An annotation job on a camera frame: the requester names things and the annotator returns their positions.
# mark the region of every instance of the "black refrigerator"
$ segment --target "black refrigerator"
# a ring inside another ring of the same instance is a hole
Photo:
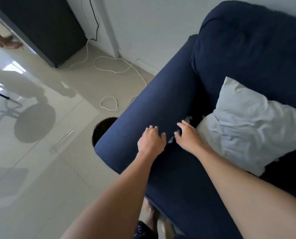
[[[87,41],[66,0],[0,0],[0,20],[52,67]]]

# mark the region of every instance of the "sofa backrest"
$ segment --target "sofa backrest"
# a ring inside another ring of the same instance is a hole
[[[204,20],[191,63],[215,108],[226,76],[296,108],[296,18],[225,1]]]

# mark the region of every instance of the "wall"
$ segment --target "wall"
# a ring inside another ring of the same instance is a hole
[[[120,54],[152,74],[198,33],[207,13],[224,0],[104,0]],[[296,16],[296,0],[244,0]]]
[[[89,0],[67,0],[76,19],[82,27],[87,39],[96,39],[97,23],[94,18]],[[107,18],[106,9],[102,0],[91,0],[96,19],[99,24],[97,42],[90,40],[90,43],[107,54],[117,58],[119,51],[114,37],[113,29]]]

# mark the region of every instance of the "wrinkled pillow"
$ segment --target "wrinkled pillow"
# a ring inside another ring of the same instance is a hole
[[[296,109],[226,77],[215,110],[197,127],[218,154],[257,176],[296,149]]]

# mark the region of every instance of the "hand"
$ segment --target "hand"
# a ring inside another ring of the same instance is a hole
[[[150,126],[146,128],[137,145],[139,152],[148,153],[155,159],[165,149],[166,144],[166,134],[162,133],[159,137],[158,127]]]
[[[177,125],[182,129],[182,135],[178,132],[174,133],[177,144],[180,145],[184,150],[196,154],[199,148],[206,150],[212,150],[207,144],[203,142],[197,131],[186,121],[178,122]]]

